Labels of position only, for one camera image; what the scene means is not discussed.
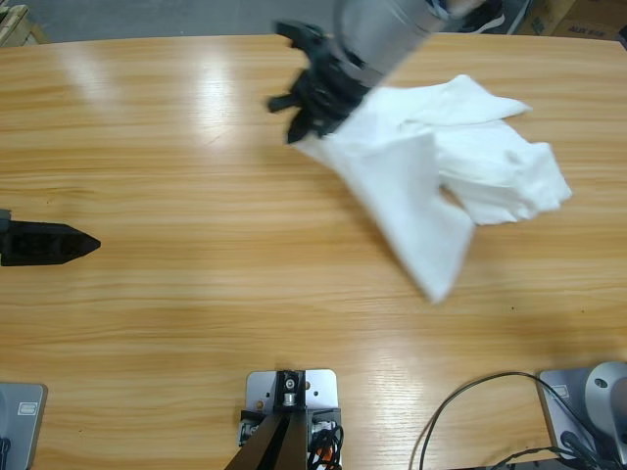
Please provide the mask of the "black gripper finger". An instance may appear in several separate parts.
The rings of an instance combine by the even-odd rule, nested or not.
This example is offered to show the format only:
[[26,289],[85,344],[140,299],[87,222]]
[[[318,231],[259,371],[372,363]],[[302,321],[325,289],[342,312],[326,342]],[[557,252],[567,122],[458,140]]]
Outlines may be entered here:
[[13,245],[100,245],[98,239],[63,223],[11,220],[1,226],[1,236]]
[[65,264],[97,251],[100,243],[64,247],[11,247],[1,253],[2,266],[39,266]]

